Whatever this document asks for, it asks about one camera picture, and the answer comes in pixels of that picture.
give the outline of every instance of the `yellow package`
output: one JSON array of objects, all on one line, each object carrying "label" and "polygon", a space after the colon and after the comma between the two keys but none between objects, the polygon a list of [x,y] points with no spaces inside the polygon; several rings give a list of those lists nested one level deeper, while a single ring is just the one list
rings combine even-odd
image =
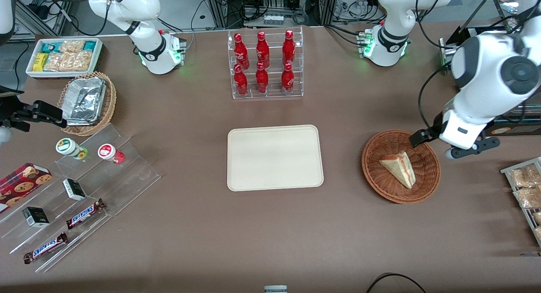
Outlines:
[{"label": "yellow package", "polygon": [[38,53],[36,55],[36,60],[34,61],[34,65],[32,66],[32,71],[34,72],[42,72],[43,66],[47,62],[49,54],[47,53]]}]

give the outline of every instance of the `snack box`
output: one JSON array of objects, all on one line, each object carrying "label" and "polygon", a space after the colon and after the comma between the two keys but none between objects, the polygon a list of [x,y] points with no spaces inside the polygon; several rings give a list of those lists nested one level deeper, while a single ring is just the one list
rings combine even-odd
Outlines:
[{"label": "snack box", "polygon": [[[66,71],[66,72],[50,72],[50,71],[33,71],[33,64],[36,61],[36,57],[39,53],[42,52],[43,46],[52,43],[62,42],[64,40],[70,41],[87,41],[95,42],[96,45],[93,47],[92,58],[90,60],[90,65],[88,66],[87,71]],[[32,52],[32,57],[30,58],[27,66],[27,75],[35,79],[67,79],[71,77],[78,77],[79,75],[89,74],[95,71],[100,58],[100,52],[102,49],[103,43],[100,39],[95,37],[63,37],[63,38],[46,38],[40,39],[36,42],[36,46]]]},{"label": "snack box", "polygon": [[52,178],[46,168],[26,163],[0,179],[0,214]]}]

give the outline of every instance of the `coca-cola bottle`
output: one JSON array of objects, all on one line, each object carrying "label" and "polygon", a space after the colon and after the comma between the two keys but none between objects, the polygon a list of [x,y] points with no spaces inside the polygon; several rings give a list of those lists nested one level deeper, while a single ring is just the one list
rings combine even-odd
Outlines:
[{"label": "coca-cola bottle", "polygon": [[247,96],[248,80],[246,79],[246,75],[244,74],[244,72],[242,72],[242,67],[239,64],[235,64],[233,68],[235,69],[235,75],[233,76],[233,79],[235,79],[235,86],[237,88],[238,95]]},{"label": "coca-cola bottle", "polygon": [[291,30],[286,31],[286,40],[282,46],[282,54],[284,55],[282,58],[284,66],[288,62],[293,63],[295,60],[295,42],[293,41],[293,31]]},{"label": "coca-cola bottle", "polygon": [[284,95],[290,95],[293,92],[293,79],[295,76],[291,71],[291,67],[290,62],[284,65],[284,72],[282,73],[282,93]]},{"label": "coca-cola bottle", "polygon": [[257,63],[255,79],[257,80],[257,91],[259,91],[261,94],[267,93],[269,88],[269,75],[267,70],[265,70],[265,65],[263,62]]},{"label": "coca-cola bottle", "polygon": [[271,65],[271,56],[269,53],[269,44],[265,39],[265,32],[260,31],[257,33],[257,61],[262,62],[265,68],[268,68]]},{"label": "coca-cola bottle", "polygon": [[242,66],[242,69],[247,70],[250,68],[250,61],[248,60],[248,49],[242,42],[242,35],[236,33],[233,38],[235,38],[235,58],[237,63]]}]

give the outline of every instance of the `small black box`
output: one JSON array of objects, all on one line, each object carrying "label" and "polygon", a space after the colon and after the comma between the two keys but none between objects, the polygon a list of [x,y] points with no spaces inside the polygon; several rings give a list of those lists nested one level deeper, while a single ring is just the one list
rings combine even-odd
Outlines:
[{"label": "small black box", "polygon": [[42,208],[32,208],[31,206],[28,206],[23,209],[23,215],[29,226],[46,227],[49,225],[49,220],[47,219],[47,216],[45,216],[45,212]]},{"label": "small black box", "polygon": [[65,179],[62,183],[64,184],[64,189],[66,190],[66,193],[68,193],[68,197],[76,201],[85,200],[85,197],[87,195],[83,191],[83,188],[81,187],[79,182],[75,181],[74,179],[68,178]]}]

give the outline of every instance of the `bread slice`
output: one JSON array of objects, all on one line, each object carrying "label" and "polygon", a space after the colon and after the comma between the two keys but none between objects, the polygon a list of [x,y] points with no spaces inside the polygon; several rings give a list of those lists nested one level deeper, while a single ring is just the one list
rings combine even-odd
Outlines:
[{"label": "bread slice", "polygon": [[406,152],[383,156],[379,162],[406,188],[411,189],[413,187],[413,184],[415,184],[415,173]]}]

